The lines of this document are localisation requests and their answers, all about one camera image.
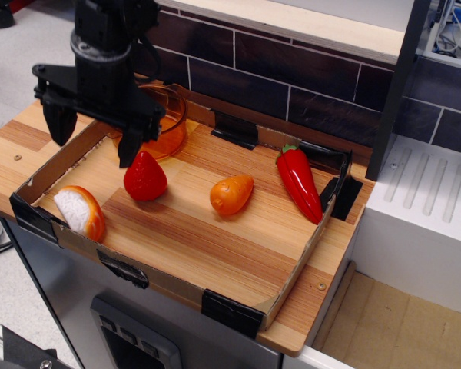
wooden cutting board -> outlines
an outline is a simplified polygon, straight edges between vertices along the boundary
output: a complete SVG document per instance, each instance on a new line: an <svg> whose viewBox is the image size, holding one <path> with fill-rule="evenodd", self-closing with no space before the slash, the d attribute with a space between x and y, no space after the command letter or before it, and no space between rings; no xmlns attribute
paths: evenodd
<svg viewBox="0 0 461 369"><path fill-rule="evenodd" d="M75 134L91 121L80 117ZM248 151L211 136L207 126L189 121L188 127L191 134L184 147L161 161L169 188L157 201L138 204L129 198L116 149L106 139L38 204L60 217L52 195L64 185L82 185L103 208L108 228L102 240L105 246L260 307L279 291L315 226L281 184L275 150L258 146ZM38 102L0 130L1 216L14 219L8 197L57 150ZM254 191L242 212L222 218L211 208L209 190L218 180L241 173L254 176ZM331 178L320 171L314 176L318 191ZM355 214L347 221L330 219L288 299L270 328L258 334L258 341L285 354L300 353L371 190L371 184L363 186L352 210Z"/></svg>

orange glass bowl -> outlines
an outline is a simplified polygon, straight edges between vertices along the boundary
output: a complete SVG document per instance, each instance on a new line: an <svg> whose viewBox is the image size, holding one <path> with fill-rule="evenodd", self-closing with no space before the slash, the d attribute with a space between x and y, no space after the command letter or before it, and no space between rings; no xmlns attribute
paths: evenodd
<svg viewBox="0 0 461 369"><path fill-rule="evenodd" d="M166 109L166 115L161 119L159 139L144 142L140 149L150 152L155 159L161 160L175 154L186 140L187 102L171 86L140 85L139 88ZM116 148L120 140L121 136L113 140Z"/></svg>

cardboard floor mat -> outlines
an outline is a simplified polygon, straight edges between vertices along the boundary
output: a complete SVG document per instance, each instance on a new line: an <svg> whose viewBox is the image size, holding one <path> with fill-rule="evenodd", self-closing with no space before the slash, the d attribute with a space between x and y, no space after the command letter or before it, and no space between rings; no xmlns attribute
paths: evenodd
<svg viewBox="0 0 461 369"><path fill-rule="evenodd" d="M356 369L461 369L461 313L355 272L320 350Z"/></svg>

tile wall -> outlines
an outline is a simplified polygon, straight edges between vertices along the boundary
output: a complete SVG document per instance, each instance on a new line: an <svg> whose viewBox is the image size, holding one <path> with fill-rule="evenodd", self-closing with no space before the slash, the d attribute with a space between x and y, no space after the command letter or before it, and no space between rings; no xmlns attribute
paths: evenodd
<svg viewBox="0 0 461 369"><path fill-rule="evenodd" d="M392 65L165 7L147 36L165 83L373 145ZM135 55L135 70L153 74L147 50Z"/></svg>
<svg viewBox="0 0 461 369"><path fill-rule="evenodd" d="M461 68L420 58L394 132L461 152Z"/></svg>

toy vegetable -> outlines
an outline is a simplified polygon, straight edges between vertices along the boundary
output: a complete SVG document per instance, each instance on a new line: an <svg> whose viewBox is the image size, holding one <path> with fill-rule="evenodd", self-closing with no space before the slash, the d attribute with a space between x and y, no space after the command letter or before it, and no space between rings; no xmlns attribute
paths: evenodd
<svg viewBox="0 0 461 369"><path fill-rule="evenodd" d="M253 191L250 175L236 175L216 183L210 191L210 203L221 215L237 213L246 204Z"/></svg>
<svg viewBox="0 0 461 369"><path fill-rule="evenodd" d="M105 228L104 215L89 191L80 186L66 186L53 199L71 230L99 241Z"/></svg>
<svg viewBox="0 0 461 369"><path fill-rule="evenodd" d="M323 209L306 154L296 146L285 145L278 154L277 167L297 207L314 224L319 224Z"/></svg>
<svg viewBox="0 0 461 369"><path fill-rule="evenodd" d="M124 174L124 188L136 201L155 200L167 189L167 177L154 157L140 151Z"/></svg>

